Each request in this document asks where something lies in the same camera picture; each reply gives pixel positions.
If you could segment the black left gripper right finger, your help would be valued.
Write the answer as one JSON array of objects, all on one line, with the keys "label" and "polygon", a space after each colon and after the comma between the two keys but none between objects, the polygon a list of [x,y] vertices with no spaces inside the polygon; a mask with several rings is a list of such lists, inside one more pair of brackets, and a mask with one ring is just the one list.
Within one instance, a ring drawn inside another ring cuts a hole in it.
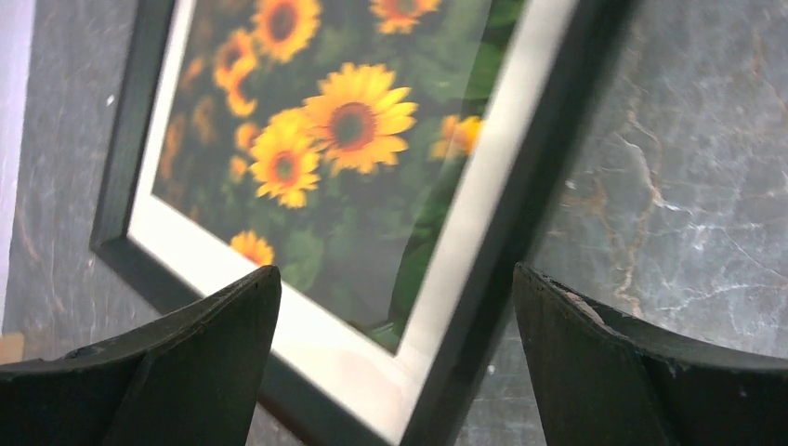
[{"label": "black left gripper right finger", "polygon": [[548,444],[786,443],[786,360],[668,331],[521,263],[513,301]]}]

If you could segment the black picture frame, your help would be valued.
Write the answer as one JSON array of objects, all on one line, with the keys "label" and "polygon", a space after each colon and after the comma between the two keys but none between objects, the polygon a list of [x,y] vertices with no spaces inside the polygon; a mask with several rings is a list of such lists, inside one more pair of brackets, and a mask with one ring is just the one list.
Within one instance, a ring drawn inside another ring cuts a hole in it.
[{"label": "black picture frame", "polygon": [[400,347],[388,351],[149,196],[198,1],[140,1],[92,250],[162,313],[260,266],[282,294],[258,402],[309,445],[450,445],[504,324],[625,1],[520,1],[519,20]]}]

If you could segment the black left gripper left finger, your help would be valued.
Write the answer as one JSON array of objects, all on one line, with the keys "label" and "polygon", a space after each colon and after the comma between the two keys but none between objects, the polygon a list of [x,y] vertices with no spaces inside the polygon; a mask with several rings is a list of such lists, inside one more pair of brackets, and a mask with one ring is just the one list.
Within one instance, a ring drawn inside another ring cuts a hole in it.
[{"label": "black left gripper left finger", "polygon": [[124,334],[3,366],[2,443],[244,444],[281,294],[262,267]]}]

